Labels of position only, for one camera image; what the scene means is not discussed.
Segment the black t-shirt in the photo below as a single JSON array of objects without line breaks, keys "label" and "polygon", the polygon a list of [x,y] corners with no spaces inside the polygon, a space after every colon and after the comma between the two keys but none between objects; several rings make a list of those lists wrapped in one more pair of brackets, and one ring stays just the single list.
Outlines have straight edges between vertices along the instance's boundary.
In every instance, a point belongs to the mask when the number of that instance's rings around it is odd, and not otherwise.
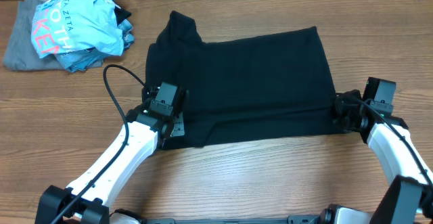
[{"label": "black t-shirt", "polygon": [[205,43],[192,18],[171,12],[148,49],[145,81],[187,92],[185,132],[166,140],[166,150],[338,133],[336,90],[315,27]]}]

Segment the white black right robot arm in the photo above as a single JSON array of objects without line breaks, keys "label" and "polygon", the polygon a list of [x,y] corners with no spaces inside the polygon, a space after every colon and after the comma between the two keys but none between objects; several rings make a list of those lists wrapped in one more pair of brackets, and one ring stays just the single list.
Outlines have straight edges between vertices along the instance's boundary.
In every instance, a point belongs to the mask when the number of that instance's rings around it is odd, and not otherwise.
[{"label": "white black right robot arm", "polygon": [[360,133],[376,155],[389,188],[373,213],[338,204],[325,208],[317,223],[414,223],[421,213],[432,219],[432,171],[411,142],[401,118],[379,112],[373,99],[361,99],[360,91],[338,93],[337,125]]}]

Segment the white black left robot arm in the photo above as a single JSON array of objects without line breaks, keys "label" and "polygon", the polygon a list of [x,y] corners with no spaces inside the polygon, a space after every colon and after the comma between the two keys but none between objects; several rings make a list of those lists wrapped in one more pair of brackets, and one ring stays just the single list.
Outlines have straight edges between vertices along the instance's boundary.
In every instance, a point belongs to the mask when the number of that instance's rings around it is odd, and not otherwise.
[{"label": "white black left robot arm", "polygon": [[168,83],[143,88],[142,103],[122,117],[120,133],[95,163],[66,188],[44,191],[36,223],[63,223],[74,215],[81,223],[109,223],[109,208],[137,167],[164,140],[183,134],[184,97],[184,89]]}]

